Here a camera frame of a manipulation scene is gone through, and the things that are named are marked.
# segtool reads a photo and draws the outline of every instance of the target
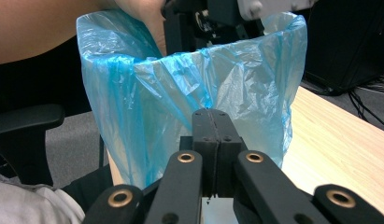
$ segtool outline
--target light wood tabletop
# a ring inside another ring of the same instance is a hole
[[[351,189],[384,215],[384,132],[299,88],[292,104],[293,138],[282,170],[310,194],[323,184]],[[109,159],[114,184],[122,183]]]

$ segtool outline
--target translucent plastic bag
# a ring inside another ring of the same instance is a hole
[[[249,149],[279,166],[292,138],[290,105],[304,71],[306,23],[263,20],[263,37],[161,57],[148,30],[121,11],[78,18],[83,81],[98,128],[125,183],[161,177],[192,112],[230,115]]]

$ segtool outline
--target blue plastic bag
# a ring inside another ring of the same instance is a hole
[[[121,11],[78,18],[83,82],[124,183],[144,188],[191,135],[192,112],[228,113],[249,149],[281,165],[292,138],[290,105],[305,67],[306,23],[263,20],[265,36],[161,57],[148,30]]]

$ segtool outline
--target office chair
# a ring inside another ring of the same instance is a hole
[[[45,132],[89,111],[75,37],[34,58],[0,64],[0,156],[23,184],[53,184]]]

